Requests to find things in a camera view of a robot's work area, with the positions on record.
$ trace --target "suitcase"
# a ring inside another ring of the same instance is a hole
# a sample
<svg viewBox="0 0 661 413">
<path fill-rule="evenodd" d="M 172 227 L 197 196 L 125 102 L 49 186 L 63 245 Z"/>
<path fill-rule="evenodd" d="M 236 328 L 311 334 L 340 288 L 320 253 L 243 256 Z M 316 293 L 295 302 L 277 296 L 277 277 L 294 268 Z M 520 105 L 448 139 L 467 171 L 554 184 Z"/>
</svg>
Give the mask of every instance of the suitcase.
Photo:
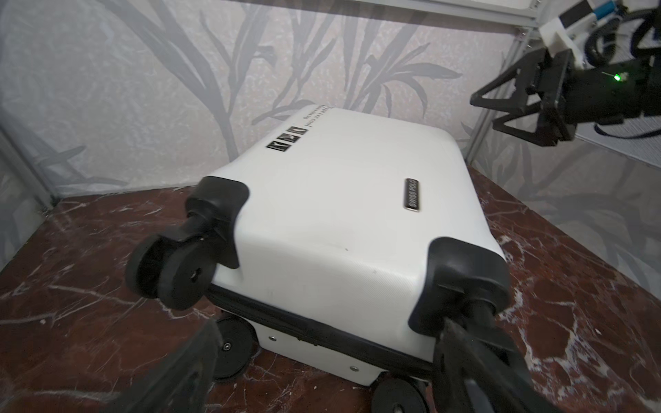
<svg viewBox="0 0 661 413">
<path fill-rule="evenodd" d="M 508 305 L 503 251 L 437 128 L 308 106 L 185 207 L 135 249 L 126 281 L 172 309 L 206 296 L 225 311 L 218 381 L 258 344 L 360 385 L 381 377 L 373 412 L 425 412 L 444 319 L 480 334 Z"/>
</svg>

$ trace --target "red marble surface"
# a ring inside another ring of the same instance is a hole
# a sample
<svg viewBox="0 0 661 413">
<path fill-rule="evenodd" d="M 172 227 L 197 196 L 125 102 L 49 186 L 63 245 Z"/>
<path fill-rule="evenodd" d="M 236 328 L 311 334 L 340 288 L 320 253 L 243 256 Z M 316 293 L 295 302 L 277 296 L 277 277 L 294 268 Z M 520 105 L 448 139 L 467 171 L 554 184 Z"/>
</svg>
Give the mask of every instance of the red marble surface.
<svg viewBox="0 0 661 413">
<path fill-rule="evenodd" d="M 661 411 L 661 303 L 471 171 L 508 257 L 499 321 L 566 412 Z M 184 219 L 189 188 L 62 201 L 0 274 L 0 411 L 90 412 L 218 310 L 171 311 L 123 285 L 133 247 Z M 262 351 L 208 412 L 369 412 L 370 390 Z"/>
</svg>

